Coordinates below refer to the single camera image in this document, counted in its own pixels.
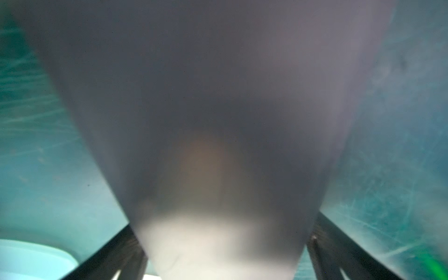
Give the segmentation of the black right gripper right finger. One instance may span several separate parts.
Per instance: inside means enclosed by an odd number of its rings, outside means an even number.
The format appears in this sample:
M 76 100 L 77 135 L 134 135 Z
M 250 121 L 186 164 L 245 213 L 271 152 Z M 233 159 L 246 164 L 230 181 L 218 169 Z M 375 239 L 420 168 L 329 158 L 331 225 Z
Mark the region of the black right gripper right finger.
M 400 280 L 321 212 L 307 242 L 318 280 Z

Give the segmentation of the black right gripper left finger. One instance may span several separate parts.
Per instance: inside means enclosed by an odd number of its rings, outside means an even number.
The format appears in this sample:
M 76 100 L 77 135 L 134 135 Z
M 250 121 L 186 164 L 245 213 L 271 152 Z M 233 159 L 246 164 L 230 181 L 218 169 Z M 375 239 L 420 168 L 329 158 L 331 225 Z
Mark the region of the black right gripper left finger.
M 67 274 L 65 280 L 141 280 L 148 257 L 131 226 L 125 226 L 94 255 Z

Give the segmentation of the dark grey pencil case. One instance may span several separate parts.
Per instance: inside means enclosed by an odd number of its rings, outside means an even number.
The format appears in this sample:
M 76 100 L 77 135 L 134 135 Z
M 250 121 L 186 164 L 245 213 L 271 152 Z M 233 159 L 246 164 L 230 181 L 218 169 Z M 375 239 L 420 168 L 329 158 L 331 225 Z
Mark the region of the dark grey pencil case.
M 395 1 L 8 1 L 164 280 L 291 280 Z

